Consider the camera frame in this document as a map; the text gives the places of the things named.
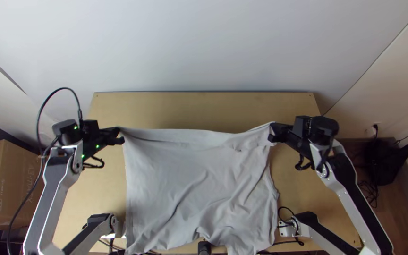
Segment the cardboard box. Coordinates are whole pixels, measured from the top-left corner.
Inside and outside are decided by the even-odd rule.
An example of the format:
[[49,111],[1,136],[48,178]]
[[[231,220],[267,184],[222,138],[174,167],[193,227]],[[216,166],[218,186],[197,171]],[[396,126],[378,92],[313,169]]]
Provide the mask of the cardboard box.
[[[6,140],[0,141],[0,230],[7,230],[9,222],[31,189],[40,170],[40,159]],[[43,190],[40,178],[14,221],[14,228],[28,226]]]

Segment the wooden table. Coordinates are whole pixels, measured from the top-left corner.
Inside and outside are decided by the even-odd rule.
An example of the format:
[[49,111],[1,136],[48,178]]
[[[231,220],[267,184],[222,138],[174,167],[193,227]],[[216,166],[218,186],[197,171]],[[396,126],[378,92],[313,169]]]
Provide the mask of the wooden table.
[[[295,116],[320,115],[312,93],[95,93],[88,119],[99,121],[100,128],[188,128],[239,133],[269,121],[292,124]],[[105,168],[85,170],[69,190],[53,242],[64,247],[78,234],[92,214],[114,213],[125,220],[125,164],[121,146],[108,146],[97,154]],[[295,213],[312,211],[319,221],[345,241],[358,247],[360,240],[337,196],[312,170],[297,171],[298,153],[279,144],[271,150],[271,172],[280,193],[278,206]],[[290,238],[278,237],[276,241]],[[305,246],[283,244],[270,252],[319,250],[312,240]],[[197,242],[161,253],[196,253]],[[124,239],[114,244],[125,247]],[[107,252],[96,243],[93,252]],[[224,247],[212,250],[225,253]]]

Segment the gray t-shirt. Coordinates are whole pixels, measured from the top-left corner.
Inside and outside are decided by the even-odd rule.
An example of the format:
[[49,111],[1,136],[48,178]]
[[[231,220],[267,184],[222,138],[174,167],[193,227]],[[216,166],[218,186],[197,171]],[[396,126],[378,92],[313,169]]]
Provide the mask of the gray t-shirt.
[[278,192],[270,123],[240,134],[122,128],[127,251],[171,249],[203,237],[229,255],[274,242]]

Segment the white wall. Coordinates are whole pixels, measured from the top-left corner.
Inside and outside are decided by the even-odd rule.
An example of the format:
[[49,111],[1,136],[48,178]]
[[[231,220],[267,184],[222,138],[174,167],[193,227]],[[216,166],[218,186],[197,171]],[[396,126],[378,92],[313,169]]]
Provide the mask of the white wall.
[[[0,72],[0,128],[2,130],[36,148],[35,124],[39,107]],[[53,120],[47,114],[43,114],[40,131],[44,143],[52,140],[52,124]]]
[[0,66],[84,114],[94,91],[313,91],[325,111],[407,22],[408,0],[0,0]]
[[341,137],[365,137],[375,122],[380,136],[408,134],[408,26],[326,116],[340,123]]

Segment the power outlet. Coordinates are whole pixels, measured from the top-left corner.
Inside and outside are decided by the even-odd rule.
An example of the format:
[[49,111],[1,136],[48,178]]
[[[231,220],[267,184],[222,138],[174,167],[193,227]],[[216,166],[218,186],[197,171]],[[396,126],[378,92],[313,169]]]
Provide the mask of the power outlet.
[[375,135],[378,133],[378,130],[380,129],[380,122],[374,122],[372,126],[368,127],[365,129],[365,135],[368,138],[374,138]]

